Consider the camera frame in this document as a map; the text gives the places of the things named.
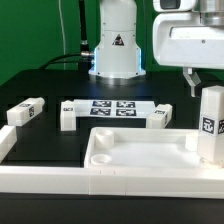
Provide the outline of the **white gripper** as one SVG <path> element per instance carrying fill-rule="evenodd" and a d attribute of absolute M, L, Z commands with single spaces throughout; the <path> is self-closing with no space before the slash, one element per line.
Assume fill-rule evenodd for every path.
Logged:
<path fill-rule="evenodd" d="M 153 23 L 153 55 L 160 65 L 184 67 L 195 97 L 201 80 L 194 68 L 224 69 L 224 26 L 202 25 L 196 12 L 161 13 Z"/>

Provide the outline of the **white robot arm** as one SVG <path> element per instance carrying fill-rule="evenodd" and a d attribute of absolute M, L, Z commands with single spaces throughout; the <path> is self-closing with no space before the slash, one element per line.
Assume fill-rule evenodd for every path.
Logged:
<path fill-rule="evenodd" d="M 181 67 L 192 88 L 198 68 L 224 70 L 224 0 L 153 0 L 158 13 L 152 48 L 160 65 Z M 90 77 L 122 85 L 142 77 L 141 48 L 136 44 L 134 0 L 100 0 L 100 42 Z"/>

